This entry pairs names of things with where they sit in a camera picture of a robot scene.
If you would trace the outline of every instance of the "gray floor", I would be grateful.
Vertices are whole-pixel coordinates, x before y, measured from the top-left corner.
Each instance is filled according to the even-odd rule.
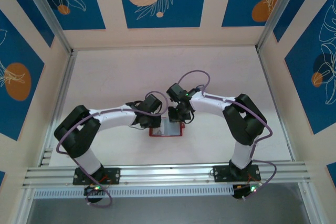
[[[298,186],[266,186],[245,202],[231,196],[116,198],[112,207],[96,209],[83,199],[34,200],[29,224],[159,223],[284,224],[309,223]]]

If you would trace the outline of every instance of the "metal rail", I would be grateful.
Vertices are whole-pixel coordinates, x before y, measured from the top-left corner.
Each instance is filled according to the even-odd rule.
[[[310,182],[304,162],[274,162],[278,171],[271,183]],[[259,166],[261,182],[273,173],[273,167],[256,163]],[[218,185],[211,175],[212,167],[223,164],[183,164],[183,165],[139,165],[118,166],[121,168],[120,183],[117,186],[192,186]],[[72,185],[75,167],[32,167],[29,168],[23,188],[83,187]],[[241,182],[224,183],[226,185]]]

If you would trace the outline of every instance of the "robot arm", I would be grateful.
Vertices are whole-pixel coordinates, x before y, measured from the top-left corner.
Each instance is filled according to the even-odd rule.
[[[192,89],[183,90],[177,83],[172,85],[167,94],[177,103],[176,107],[169,107],[169,118],[173,122],[184,121],[190,118],[190,113],[206,112],[225,118],[232,136],[236,140],[234,154],[230,160],[232,173],[239,173],[251,164],[254,152],[254,142],[264,130],[264,125],[248,111],[229,101],[235,101],[256,113],[264,122],[263,114],[245,94],[238,97],[220,97]]]
[[[90,146],[95,135],[105,129],[122,125],[136,125],[140,127],[160,127],[161,116],[150,116],[162,102],[150,94],[144,101],[126,103],[123,106],[107,110],[88,110],[85,106],[77,106],[57,127],[54,136],[61,141],[68,131],[84,118],[92,116],[75,128],[63,141],[62,146],[67,154],[73,158],[89,175],[100,180],[104,177],[104,167],[94,155]]]

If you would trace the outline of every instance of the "black mounting plate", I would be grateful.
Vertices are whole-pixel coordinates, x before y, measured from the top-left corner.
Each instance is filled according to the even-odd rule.
[[[120,180],[120,170],[120,168],[104,168],[104,175],[108,178],[102,180],[100,184],[118,185]],[[92,184],[92,180],[83,174],[80,168],[76,168],[72,184],[75,186],[88,186]]]
[[[235,177],[230,173],[228,165],[216,165],[213,167],[215,182],[248,182],[248,175],[254,180],[260,181],[261,176],[258,165],[250,165],[242,170],[240,177]]]

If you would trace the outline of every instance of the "white work surface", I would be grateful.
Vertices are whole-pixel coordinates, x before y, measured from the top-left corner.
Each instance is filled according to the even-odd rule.
[[[194,69],[210,74],[207,93],[227,97],[245,93],[264,114],[274,135],[258,144],[255,159],[291,160],[253,46],[79,51],[61,120],[77,105],[107,109],[143,100],[152,90],[165,93],[184,73]],[[189,90],[206,81],[206,75],[193,73],[185,77],[181,86]],[[98,133],[91,148],[103,165],[148,165],[227,162],[234,145],[235,140],[223,118],[196,112],[195,120],[186,125],[181,137],[149,137],[148,129],[121,126]],[[74,166],[74,163],[67,155],[56,153],[54,148],[49,165]]]

